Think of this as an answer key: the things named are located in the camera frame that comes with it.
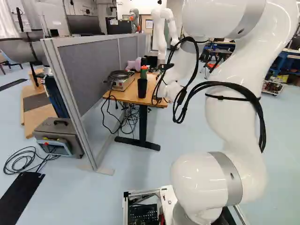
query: light blue floor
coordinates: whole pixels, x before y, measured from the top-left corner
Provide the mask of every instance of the light blue floor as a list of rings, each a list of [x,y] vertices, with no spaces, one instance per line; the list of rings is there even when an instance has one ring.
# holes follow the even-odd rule
[[[0,74],[0,86],[28,78],[29,66],[7,75]],[[199,74],[197,82],[202,82]],[[0,92],[0,166],[14,151],[35,145],[24,138],[20,125],[22,86]],[[253,225],[298,225],[300,212],[300,88],[288,86],[278,97],[262,95],[267,127],[267,146],[263,157],[269,172],[264,197],[242,205]],[[152,109],[148,114],[148,141],[161,145],[160,152],[112,143],[103,165],[116,170],[114,176],[85,172],[76,168],[76,160],[60,158],[49,162],[40,187],[28,204],[19,225],[121,225],[122,194],[127,190],[147,190],[170,184],[171,163],[193,151],[219,150],[221,140],[210,130],[204,116],[204,93],[195,96],[183,124],[172,122],[172,106]],[[0,173],[0,196],[16,176]]]

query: black desk leg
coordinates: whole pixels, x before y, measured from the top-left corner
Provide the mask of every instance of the black desk leg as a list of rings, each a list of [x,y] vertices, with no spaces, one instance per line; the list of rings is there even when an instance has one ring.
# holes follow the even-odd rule
[[[140,142],[145,143],[147,138],[147,113],[148,107],[146,105],[140,105]]]
[[[215,65],[213,66],[213,68],[210,69],[210,74],[215,70],[215,68],[217,67],[217,65],[220,63],[220,61],[222,60],[222,55],[220,54],[217,62],[215,63]]]
[[[147,149],[152,149],[155,151],[160,151],[160,145],[153,144],[146,141],[148,107],[146,105],[140,105],[139,113],[140,113],[140,139],[137,140],[137,139],[126,138],[126,137],[116,137],[114,141],[124,143],[124,144],[131,144],[134,146],[143,147]]]

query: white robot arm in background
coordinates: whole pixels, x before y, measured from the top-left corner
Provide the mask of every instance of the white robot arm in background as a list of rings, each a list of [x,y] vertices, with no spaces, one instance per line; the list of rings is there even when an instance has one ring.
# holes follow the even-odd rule
[[[154,17],[155,29],[163,33],[155,22]],[[209,82],[238,84],[259,98],[272,62],[296,30],[298,7],[295,0],[185,0],[182,22],[185,32],[199,42],[200,53],[210,37],[234,39],[234,53],[213,71]],[[194,44],[182,43],[157,96],[174,100],[182,89],[175,81],[191,75],[196,60]],[[245,98],[224,86],[210,87],[207,94]],[[174,225],[211,224],[222,207],[254,201],[267,184],[252,104],[207,97],[205,112],[209,126],[224,140],[223,149],[187,154],[173,163],[171,181],[178,199]]]
[[[165,41],[165,34],[164,34],[164,28],[165,28],[165,20],[168,23],[169,27],[169,34],[172,38],[171,45],[175,46],[179,39],[176,29],[176,23],[174,21],[174,15],[171,9],[169,8],[163,8],[162,6],[155,8],[151,11],[151,15],[153,18],[153,24],[154,24],[154,35],[155,38],[158,40],[158,62],[157,64],[164,64],[165,63],[165,57],[166,57],[166,49],[167,49],[167,43]]]

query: workbench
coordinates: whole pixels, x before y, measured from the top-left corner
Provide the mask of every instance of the workbench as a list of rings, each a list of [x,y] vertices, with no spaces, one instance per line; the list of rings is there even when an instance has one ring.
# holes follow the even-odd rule
[[[280,57],[280,61],[277,65],[277,68],[270,68],[271,71],[273,71],[273,76],[278,76],[278,74],[281,72],[281,69],[283,68],[284,65],[289,69],[291,69],[293,63],[295,60],[300,59],[300,51],[294,50],[294,49],[287,49],[284,48],[283,51],[278,55]],[[294,74],[294,75],[300,75],[300,72],[290,72],[290,71],[285,71],[287,74]]]

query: desk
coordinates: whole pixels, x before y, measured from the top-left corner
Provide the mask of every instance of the desk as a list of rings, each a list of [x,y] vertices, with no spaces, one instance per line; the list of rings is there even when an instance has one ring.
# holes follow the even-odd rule
[[[148,106],[153,106],[151,103],[152,99],[152,93],[155,88],[156,84],[156,75],[155,74],[148,74],[148,85],[147,85],[147,95],[146,98],[139,98],[137,93],[137,80],[140,78],[140,74],[136,73],[135,80],[132,82],[131,85],[124,91],[116,91],[112,90],[111,95],[116,97],[117,101],[124,102],[124,103],[134,103],[139,105],[139,114],[140,114],[140,139],[132,139],[132,138],[126,138],[126,137],[116,137],[114,140],[116,142],[125,143],[125,144],[131,144],[134,146],[139,146],[147,149],[152,149],[155,151],[160,151],[160,145],[150,143],[146,141],[147,139],[147,114],[148,114]],[[108,98],[109,91],[107,91],[103,98]],[[166,108],[168,104],[162,100],[161,103],[156,105],[156,107],[160,108]]]

